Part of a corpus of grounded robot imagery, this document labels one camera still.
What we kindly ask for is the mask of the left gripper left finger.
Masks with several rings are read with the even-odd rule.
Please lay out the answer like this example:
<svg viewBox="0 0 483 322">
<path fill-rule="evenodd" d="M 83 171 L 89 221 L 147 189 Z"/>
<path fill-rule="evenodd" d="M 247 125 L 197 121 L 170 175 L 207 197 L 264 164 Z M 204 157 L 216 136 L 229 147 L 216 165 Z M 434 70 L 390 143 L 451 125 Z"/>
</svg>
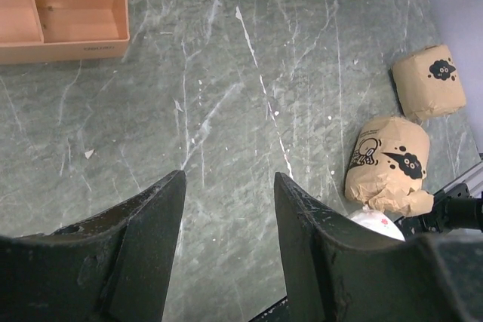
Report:
<svg viewBox="0 0 483 322">
<path fill-rule="evenodd" d="M 160 321 L 186 196 L 175 170 L 45 235 L 1 239 L 3 321 Z"/>
</svg>

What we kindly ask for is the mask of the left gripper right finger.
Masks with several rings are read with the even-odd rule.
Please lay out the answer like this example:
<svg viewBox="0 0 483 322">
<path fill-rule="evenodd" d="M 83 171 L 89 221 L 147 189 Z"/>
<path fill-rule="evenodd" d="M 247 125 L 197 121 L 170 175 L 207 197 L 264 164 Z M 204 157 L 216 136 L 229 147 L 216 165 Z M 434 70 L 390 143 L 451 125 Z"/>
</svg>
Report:
<svg viewBox="0 0 483 322">
<path fill-rule="evenodd" d="M 291 320 L 482 319 L 482 232 L 399 241 L 332 210 L 284 173 L 274 193 Z"/>
</svg>

